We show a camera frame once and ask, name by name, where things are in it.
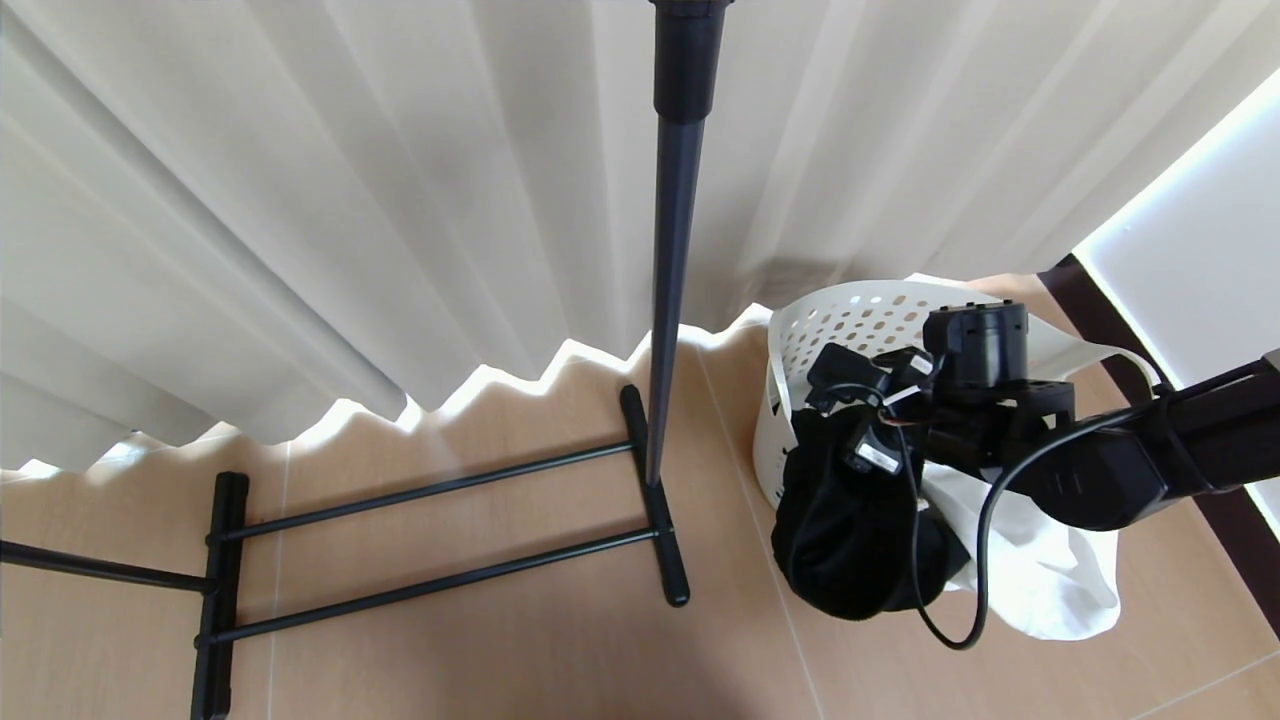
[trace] dark baseboard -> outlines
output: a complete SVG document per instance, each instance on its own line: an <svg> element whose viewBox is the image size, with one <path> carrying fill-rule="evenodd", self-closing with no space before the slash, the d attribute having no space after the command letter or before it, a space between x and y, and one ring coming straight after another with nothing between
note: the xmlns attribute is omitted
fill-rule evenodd
<svg viewBox="0 0 1280 720"><path fill-rule="evenodd" d="M1089 342L1124 347L1146 357L1165 377L1133 328L1102 293L1074 255L1039 274L1041 282ZM1151 397L1143 374L1132 363L1111 357L1102 363L1130 404ZM1254 602L1280 637L1280 539L1244 491L1204 495L1196 506L1217 536Z"/></svg>

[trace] curtain fold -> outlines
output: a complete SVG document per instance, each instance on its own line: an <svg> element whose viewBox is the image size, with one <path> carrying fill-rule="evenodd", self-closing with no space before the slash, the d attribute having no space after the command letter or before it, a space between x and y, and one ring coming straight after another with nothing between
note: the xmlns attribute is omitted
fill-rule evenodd
<svg viewBox="0 0 1280 720"><path fill-rule="evenodd" d="M396 418L649 325L643 1L14 0L3 465ZM1280 65L1266 0L739 0L687 323L1066 254Z"/></svg>

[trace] pleated curtain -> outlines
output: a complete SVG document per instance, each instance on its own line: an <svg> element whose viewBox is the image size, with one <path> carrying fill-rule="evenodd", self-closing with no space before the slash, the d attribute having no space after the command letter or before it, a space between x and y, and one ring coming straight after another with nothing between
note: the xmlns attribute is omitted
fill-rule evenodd
<svg viewBox="0 0 1280 720"><path fill-rule="evenodd" d="M641 0L12 0L0 464L396 418L650 311ZM1280 67L1265 0L739 0L684 320L1050 266Z"/></svg>

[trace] white label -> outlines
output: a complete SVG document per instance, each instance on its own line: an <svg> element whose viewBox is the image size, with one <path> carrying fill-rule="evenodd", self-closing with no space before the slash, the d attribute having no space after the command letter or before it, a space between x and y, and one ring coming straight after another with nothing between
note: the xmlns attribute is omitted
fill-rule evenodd
<svg viewBox="0 0 1280 720"><path fill-rule="evenodd" d="M913 355L911 356L911 366L915 368L916 370L924 373L925 375L928 375L929 373L933 372L933 363L929 363L922 355Z"/></svg>
<svg viewBox="0 0 1280 720"><path fill-rule="evenodd" d="M874 464L886 473L897 473L897 460L893 460L888 455L876 450L869 442L864 442L858 446L858 456Z"/></svg>

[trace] black metal rack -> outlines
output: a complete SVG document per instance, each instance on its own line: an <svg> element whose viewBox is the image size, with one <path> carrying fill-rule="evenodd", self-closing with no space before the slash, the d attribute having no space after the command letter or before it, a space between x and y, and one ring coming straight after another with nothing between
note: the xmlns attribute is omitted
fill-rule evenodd
<svg viewBox="0 0 1280 720"><path fill-rule="evenodd" d="M635 542L653 541L667 602L673 607L687 603L689 579L662 487L660 464L703 124L712 108L724 8L732 0L652 1L658 12L654 56L658 187L653 354L649 370L649 409L654 420L652 429L645 420L640 392L635 386L626 386L618 397L627 429L625 441L255 525L244 524L248 475L220 473L214 486L204 577L109 562L13 542L0 542L0 562L201 593L204 605L200 634L196 635L196 674L191 701L193 720L225 717L230 712L232 650L238 639L381 607ZM644 528L270 620L236 624L241 557L243 543L248 538L620 452L630 452L635 461L648 518Z"/></svg>

